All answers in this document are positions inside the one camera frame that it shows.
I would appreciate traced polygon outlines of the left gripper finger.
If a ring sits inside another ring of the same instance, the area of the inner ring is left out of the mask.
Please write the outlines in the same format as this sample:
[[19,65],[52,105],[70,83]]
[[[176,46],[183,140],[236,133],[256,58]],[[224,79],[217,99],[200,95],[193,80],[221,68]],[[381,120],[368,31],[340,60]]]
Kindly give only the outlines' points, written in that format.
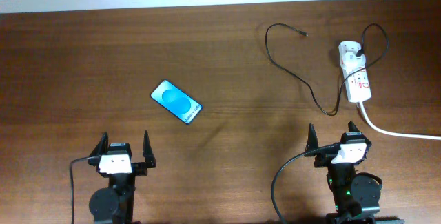
[[104,132],[100,141],[96,145],[96,147],[93,149],[93,151],[90,153],[90,156],[100,156],[104,153],[106,153],[108,147],[108,133]]
[[150,145],[150,138],[147,130],[144,131],[143,137],[143,157],[147,164],[155,164],[155,157]]

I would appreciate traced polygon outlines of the blue screen smartphone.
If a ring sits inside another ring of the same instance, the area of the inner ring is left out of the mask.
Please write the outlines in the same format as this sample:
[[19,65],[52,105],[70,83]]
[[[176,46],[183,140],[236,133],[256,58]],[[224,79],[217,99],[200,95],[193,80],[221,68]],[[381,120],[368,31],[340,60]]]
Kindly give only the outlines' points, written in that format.
[[150,96],[185,124],[190,124],[203,109],[199,102],[168,80],[161,81]]

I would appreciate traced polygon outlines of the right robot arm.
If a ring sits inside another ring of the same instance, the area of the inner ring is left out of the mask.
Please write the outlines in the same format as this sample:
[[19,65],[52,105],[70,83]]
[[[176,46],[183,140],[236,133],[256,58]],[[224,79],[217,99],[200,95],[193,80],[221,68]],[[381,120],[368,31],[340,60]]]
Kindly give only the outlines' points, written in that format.
[[320,147],[313,125],[309,125],[305,156],[314,157],[314,167],[327,168],[327,184],[331,190],[336,212],[327,214],[327,223],[404,223],[397,217],[377,218],[382,179],[367,172],[357,172],[356,166],[366,158],[372,143],[355,126],[337,143]]

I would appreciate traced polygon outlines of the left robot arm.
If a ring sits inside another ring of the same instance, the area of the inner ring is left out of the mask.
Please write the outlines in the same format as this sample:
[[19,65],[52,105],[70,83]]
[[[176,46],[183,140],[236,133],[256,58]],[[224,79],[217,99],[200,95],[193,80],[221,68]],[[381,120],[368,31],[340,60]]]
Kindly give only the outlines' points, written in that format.
[[146,176],[156,167],[148,132],[144,132],[144,162],[133,162],[129,143],[110,143],[108,133],[90,153],[88,164],[108,180],[108,186],[97,190],[90,198],[89,211],[94,223],[128,224],[133,219],[136,177]]

